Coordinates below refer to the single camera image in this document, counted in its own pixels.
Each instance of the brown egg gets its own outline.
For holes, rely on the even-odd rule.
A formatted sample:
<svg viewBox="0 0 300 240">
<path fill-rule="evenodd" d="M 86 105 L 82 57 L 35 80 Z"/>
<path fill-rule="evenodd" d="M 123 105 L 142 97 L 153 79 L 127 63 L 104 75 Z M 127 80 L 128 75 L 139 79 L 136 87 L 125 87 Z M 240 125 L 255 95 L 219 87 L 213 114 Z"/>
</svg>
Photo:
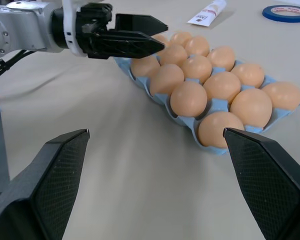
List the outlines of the brown egg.
<svg viewBox="0 0 300 240">
<path fill-rule="evenodd" d="M 300 104 L 300 88 L 290 82 L 270 83 L 262 91 L 271 98 L 274 108 L 293 111 Z"/>
<path fill-rule="evenodd" d="M 165 36 L 163 36 L 163 35 L 161 35 L 161 34 L 154 35 L 154 36 L 152 36 L 152 38 L 154 38 L 155 40 L 157 40 L 157 41 L 163 43 L 166 47 L 168 47 L 168 46 L 170 45 L 169 40 L 168 40 Z M 164 53 L 164 51 L 165 51 L 165 50 L 163 49 L 163 50 L 157 52 L 156 54 L 157 54 L 158 56 L 162 56 L 162 54 Z"/>
<path fill-rule="evenodd" d="M 181 66 L 184 78 L 199 79 L 200 83 L 204 83 L 211 75 L 211 62 L 201 55 L 195 55 L 188 58 Z"/>
<path fill-rule="evenodd" d="M 259 88 L 265 79 L 263 68 L 255 63 L 239 64 L 231 72 L 240 79 L 242 85 L 254 86 L 255 88 Z"/>
<path fill-rule="evenodd" d="M 178 116 L 198 117 L 207 106 L 206 90 L 194 81 L 184 81 L 172 92 L 172 111 Z"/>
<path fill-rule="evenodd" d="M 212 63 L 213 67 L 225 68 L 226 71 L 231 71 L 235 65 L 235 52 L 229 46 L 219 46 L 214 48 L 207 58 Z"/>
<path fill-rule="evenodd" d="M 184 72 L 175 64 L 161 66 L 158 72 L 150 78 L 150 94 L 168 94 L 185 79 Z"/>
<path fill-rule="evenodd" d="M 131 72 L 135 77 L 151 77 L 159 68 L 160 64 L 155 56 L 133 59 L 130 65 Z"/>
<path fill-rule="evenodd" d="M 179 31 L 172 35 L 170 38 L 171 44 L 178 44 L 183 47 L 186 46 L 187 42 L 192 38 L 192 35 L 186 31 Z"/>
<path fill-rule="evenodd" d="M 185 45 L 185 50 L 189 56 L 192 54 L 197 54 L 206 57 L 210 52 L 210 46 L 205 37 L 195 36 L 187 42 Z"/>
<path fill-rule="evenodd" d="M 234 98 L 230 112 L 237 115 L 244 125 L 264 128 L 272 114 L 271 99 L 264 91 L 250 88 Z"/>
<path fill-rule="evenodd" d="M 232 103 L 240 92 L 241 83 L 239 78 L 231 72 L 222 71 L 211 77 L 203 85 L 208 100 L 222 99 Z"/>
<path fill-rule="evenodd" d="M 245 130 L 241 120 L 231 112 L 218 111 L 206 116 L 199 125 L 198 139 L 203 146 L 227 148 L 225 128 Z"/>
<path fill-rule="evenodd" d="M 169 40 L 161 34 L 154 35 L 154 36 L 152 36 L 152 38 L 163 43 L 166 46 L 169 46 L 169 44 L 170 44 Z"/>
<path fill-rule="evenodd" d="M 181 67 L 187 58 L 188 54 L 186 50 L 180 45 L 173 44 L 164 50 L 160 58 L 160 64 L 161 66 L 165 64 L 176 64 Z"/>
</svg>

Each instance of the table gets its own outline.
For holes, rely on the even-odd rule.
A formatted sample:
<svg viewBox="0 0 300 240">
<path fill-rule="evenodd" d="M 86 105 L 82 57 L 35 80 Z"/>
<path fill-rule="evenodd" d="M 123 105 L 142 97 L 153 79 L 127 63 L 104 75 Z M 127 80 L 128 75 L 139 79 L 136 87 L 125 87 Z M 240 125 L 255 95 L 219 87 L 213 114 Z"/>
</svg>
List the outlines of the table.
<svg viewBox="0 0 300 240">
<path fill-rule="evenodd" d="M 110 0 L 114 12 L 150 14 L 170 31 L 230 45 L 238 59 L 300 86 L 300 23 L 270 21 L 271 0 L 228 0 L 210 28 L 186 24 L 209 0 Z M 113 59 L 36 53 L 0 78 L 11 177 L 48 140 L 89 128 L 80 188 L 65 240 L 262 240 L 230 156 L 202 152 Z M 300 108 L 266 134 L 300 164 Z"/>
</svg>

